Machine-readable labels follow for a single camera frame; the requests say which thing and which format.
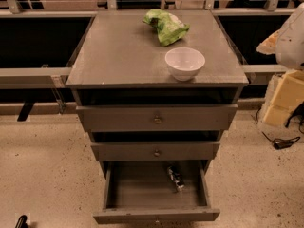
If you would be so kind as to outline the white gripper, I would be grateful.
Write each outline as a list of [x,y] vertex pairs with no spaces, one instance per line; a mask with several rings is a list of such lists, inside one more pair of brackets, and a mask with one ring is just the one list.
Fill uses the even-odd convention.
[[[275,31],[256,51],[264,55],[276,53],[276,40],[279,31]],[[271,126],[289,126],[296,109],[304,103],[304,72],[290,70],[282,76],[275,75],[268,85],[263,106],[262,122]]]

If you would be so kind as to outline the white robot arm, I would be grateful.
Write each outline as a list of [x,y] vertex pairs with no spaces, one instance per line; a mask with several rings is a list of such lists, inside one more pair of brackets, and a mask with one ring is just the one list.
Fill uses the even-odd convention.
[[256,51],[274,54],[276,61],[289,69],[278,80],[262,120],[268,125],[287,127],[295,110],[304,102],[304,3],[295,9],[279,30],[260,43]]

